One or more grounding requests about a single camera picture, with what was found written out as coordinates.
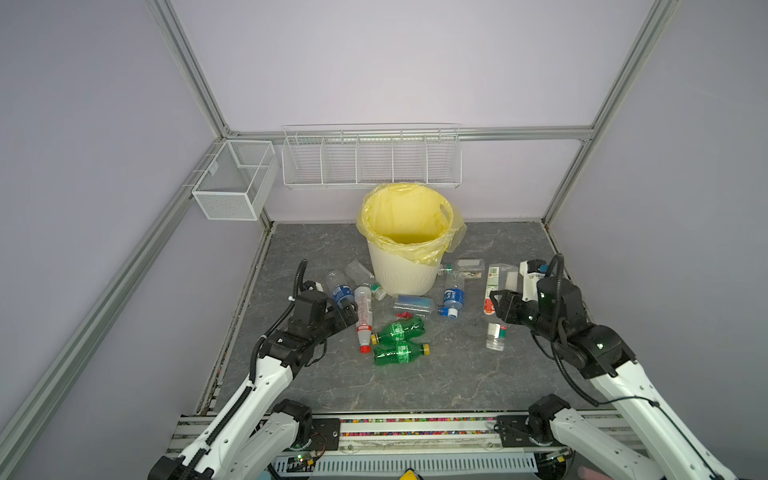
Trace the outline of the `small bottle orange label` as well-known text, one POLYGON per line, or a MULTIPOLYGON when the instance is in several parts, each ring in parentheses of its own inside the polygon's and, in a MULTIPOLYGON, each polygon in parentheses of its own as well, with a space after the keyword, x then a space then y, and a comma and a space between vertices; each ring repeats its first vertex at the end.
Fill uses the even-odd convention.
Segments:
POLYGON ((491 301, 491 292, 499 290, 518 290, 519 269, 509 264, 491 264, 488 267, 483 311, 494 315, 495 307, 491 301))

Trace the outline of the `tall clear bottle green cap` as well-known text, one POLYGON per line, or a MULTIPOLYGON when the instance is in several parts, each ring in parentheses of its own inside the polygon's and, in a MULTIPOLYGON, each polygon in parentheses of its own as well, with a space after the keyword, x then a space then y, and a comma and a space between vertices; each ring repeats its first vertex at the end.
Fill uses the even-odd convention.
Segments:
POLYGON ((505 349, 507 327, 499 323, 489 323, 487 326, 486 348, 492 351, 505 349))

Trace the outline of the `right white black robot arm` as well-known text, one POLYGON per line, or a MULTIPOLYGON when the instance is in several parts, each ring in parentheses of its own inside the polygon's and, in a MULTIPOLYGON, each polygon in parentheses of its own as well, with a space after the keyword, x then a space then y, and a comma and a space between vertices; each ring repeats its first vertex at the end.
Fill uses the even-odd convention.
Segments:
POLYGON ((527 328, 566 383, 593 407, 612 406, 645 448, 638 453, 550 394, 528 409, 520 434, 533 444, 560 444, 585 457, 610 479, 733 479, 652 385, 636 355, 608 326, 589 320, 580 289, 556 254, 524 261, 520 291, 490 290, 487 301, 506 324, 527 328))

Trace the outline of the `blue label water bottle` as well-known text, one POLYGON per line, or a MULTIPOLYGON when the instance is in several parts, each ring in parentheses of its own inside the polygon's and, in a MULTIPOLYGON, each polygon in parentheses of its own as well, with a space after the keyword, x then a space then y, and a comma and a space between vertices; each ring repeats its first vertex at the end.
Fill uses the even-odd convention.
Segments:
POLYGON ((460 272, 451 272, 446 276, 440 315, 457 319, 465 304, 465 279, 460 272))

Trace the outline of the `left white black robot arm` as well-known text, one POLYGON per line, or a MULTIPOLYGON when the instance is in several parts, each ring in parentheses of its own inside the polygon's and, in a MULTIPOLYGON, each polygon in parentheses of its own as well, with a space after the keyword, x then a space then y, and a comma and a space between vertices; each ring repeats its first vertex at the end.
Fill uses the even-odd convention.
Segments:
POLYGON ((290 304, 258 338, 236 393, 179 455, 161 457, 149 478, 256 479, 282 452, 311 446, 317 434, 311 408, 282 394, 358 314, 354 301, 337 302, 305 280, 307 265, 299 263, 290 304))

